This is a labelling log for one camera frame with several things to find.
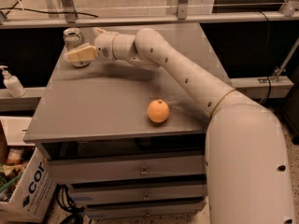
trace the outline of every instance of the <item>drawer knob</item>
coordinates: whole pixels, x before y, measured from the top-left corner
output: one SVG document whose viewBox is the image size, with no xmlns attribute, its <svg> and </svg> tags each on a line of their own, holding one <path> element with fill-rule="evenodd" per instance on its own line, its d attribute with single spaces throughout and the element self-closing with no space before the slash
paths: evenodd
<svg viewBox="0 0 299 224">
<path fill-rule="evenodd" d="M 147 168 L 146 167 L 143 167 L 142 168 L 142 171 L 140 172 L 140 175 L 142 175 L 142 176 L 147 176 L 147 175 L 149 175 L 150 173 L 149 173 L 149 171 L 147 170 Z"/>
<path fill-rule="evenodd" d="M 144 194 L 143 200 L 148 201 L 150 199 L 148 193 Z"/>
</svg>

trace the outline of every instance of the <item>silver can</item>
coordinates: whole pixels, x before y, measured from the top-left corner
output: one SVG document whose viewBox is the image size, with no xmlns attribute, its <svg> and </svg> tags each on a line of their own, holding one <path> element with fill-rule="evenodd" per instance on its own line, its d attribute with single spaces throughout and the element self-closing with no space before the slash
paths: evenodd
<svg viewBox="0 0 299 224">
<path fill-rule="evenodd" d="M 67 50 L 75 49 L 84 43 L 84 35 L 77 27 L 64 30 L 64 43 Z M 75 67 L 84 67 L 91 61 L 72 63 Z"/>
</svg>

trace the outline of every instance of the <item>floor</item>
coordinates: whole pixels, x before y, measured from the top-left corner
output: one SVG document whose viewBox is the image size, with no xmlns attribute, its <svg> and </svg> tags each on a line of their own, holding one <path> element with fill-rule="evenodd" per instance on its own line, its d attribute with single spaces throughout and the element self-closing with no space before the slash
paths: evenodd
<svg viewBox="0 0 299 224">
<path fill-rule="evenodd" d="M 12 7 L 17 0 L 1 0 L 0 7 Z M 77 0 L 78 10 L 86 11 L 86 7 L 89 9 L 89 12 L 95 13 L 98 16 L 129 16 L 132 14 L 136 15 L 166 15 L 174 12 L 173 5 L 177 0 Z M 192 0 L 196 5 L 199 0 Z M 57 5 L 57 1 L 52 0 L 53 4 Z M 35 9 L 44 9 L 46 8 L 44 2 L 40 0 L 22 0 L 21 5 L 17 7 L 32 7 Z M 201 7 L 200 12 L 208 13 L 208 6 Z M 40 14 L 30 11 L 11 11 L 9 17 L 13 19 L 28 19 L 28 18 L 48 18 L 50 15 Z M 283 131 L 285 133 L 289 162 L 291 168 L 292 176 L 292 187 L 293 187 L 293 197 L 295 201 L 295 211 L 297 223 L 299 223 L 299 146 L 295 146 L 292 143 L 292 132 L 286 124 L 284 124 L 283 117 L 279 112 L 279 108 L 275 105 L 270 107 L 273 112 L 275 112 L 278 117 L 280 117 L 281 122 L 283 123 Z M 101 224 L 208 224 L 208 208 L 205 206 L 204 210 L 197 215 L 175 215 L 175 216 L 157 216 L 157 217 L 137 217 L 137 218 L 124 218 L 124 219 L 113 219 L 113 220 L 103 220 L 101 222 L 90 221 L 86 217 L 84 218 L 84 224 L 89 223 L 101 223 Z M 59 224 L 65 217 L 68 216 L 68 213 L 63 211 L 58 204 L 53 201 L 49 207 L 49 211 L 45 217 L 45 224 Z"/>
</svg>

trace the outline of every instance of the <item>drawer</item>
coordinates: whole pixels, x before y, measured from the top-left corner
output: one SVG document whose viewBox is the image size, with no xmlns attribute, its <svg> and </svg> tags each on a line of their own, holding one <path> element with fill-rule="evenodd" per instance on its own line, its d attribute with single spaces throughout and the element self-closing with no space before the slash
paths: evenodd
<svg viewBox="0 0 299 224">
<path fill-rule="evenodd" d="M 96 207 L 86 209 L 85 214 L 89 219 L 93 220 L 123 217 L 150 217 L 184 213 L 196 214 L 203 210 L 205 204 L 205 200 L 193 200 L 159 204 Z"/>
<path fill-rule="evenodd" d="M 206 181 L 148 183 L 117 187 L 71 189 L 78 204 L 132 203 L 206 197 Z"/>
<path fill-rule="evenodd" d="M 58 184 L 206 173 L 205 156 L 200 151 L 47 161 L 46 166 Z"/>
</svg>

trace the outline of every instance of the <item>white bottle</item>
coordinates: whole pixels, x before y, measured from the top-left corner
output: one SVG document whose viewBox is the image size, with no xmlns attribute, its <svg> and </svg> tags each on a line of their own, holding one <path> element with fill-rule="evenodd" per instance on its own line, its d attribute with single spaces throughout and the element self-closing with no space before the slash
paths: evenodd
<svg viewBox="0 0 299 224">
<path fill-rule="evenodd" d="M 15 76 L 12 76 L 7 70 L 7 66 L 0 65 L 0 69 L 3 70 L 2 75 L 4 77 L 3 83 L 10 91 L 13 97 L 21 97 L 26 93 L 25 88 L 20 83 L 19 79 Z"/>
</svg>

